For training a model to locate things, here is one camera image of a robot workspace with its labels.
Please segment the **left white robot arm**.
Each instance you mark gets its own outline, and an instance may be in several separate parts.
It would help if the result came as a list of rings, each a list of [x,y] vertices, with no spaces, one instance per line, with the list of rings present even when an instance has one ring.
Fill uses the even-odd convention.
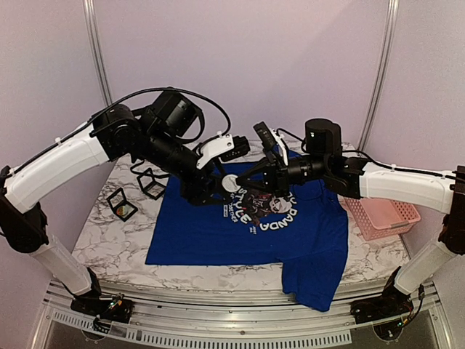
[[[7,243],[40,262],[93,316],[108,309],[108,300],[95,274],[47,232],[43,198],[123,156],[178,178],[191,204],[209,204],[222,192],[214,161],[233,148],[230,131],[208,140],[186,137],[192,124],[206,125],[195,104],[198,94],[173,87],[157,87],[155,93],[151,104],[136,109],[125,98],[117,100],[23,164],[1,171],[1,232]]]

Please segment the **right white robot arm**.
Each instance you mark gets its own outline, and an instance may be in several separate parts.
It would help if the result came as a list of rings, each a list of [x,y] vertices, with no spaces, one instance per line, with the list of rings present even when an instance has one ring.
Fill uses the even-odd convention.
[[[406,203],[444,215],[439,236],[389,277],[376,311],[383,317],[399,310],[420,284],[454,257],[464,255],[464,167],[454,171],[396,167],[357,152],[344,155],[341,127],[328,119],[310,119],[304,125],[304,155],[290,159],[276,132],[265,123],[255,125],[265,158],[241,174],[236,183],[276,196],[292,185],[322,180],[325,187],[345,198]]]

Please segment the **blue panda t-shirt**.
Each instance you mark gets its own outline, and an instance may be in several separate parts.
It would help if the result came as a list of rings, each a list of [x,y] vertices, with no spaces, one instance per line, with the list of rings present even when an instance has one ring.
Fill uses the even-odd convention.
[[[283,267],[282,289],[326,312],[348,257],[348,215],[322,180],[278,197],[255,189],[224,205],[193,206],[168,180],[145,262],[148,265]]]

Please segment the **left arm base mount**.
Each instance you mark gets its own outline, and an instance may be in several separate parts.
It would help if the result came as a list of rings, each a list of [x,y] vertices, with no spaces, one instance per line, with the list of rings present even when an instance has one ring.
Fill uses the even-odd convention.
[[[125,298],[122,293],[97,297],[83,295],[73,299],[70,309],[101,320],[128,324],[134,310],[134,302]]]

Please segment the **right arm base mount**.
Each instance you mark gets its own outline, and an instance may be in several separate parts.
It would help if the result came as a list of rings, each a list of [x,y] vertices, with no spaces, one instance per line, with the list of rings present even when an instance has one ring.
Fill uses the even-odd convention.
[[[350,314],[357,324],[378,321],[393,316],[406,314],[405,319],[399,320],[395,326],[404,327],[418,314],[411,296],[403,294],[396,288],[385,289],[379,296],[355,300],[350,303]]]

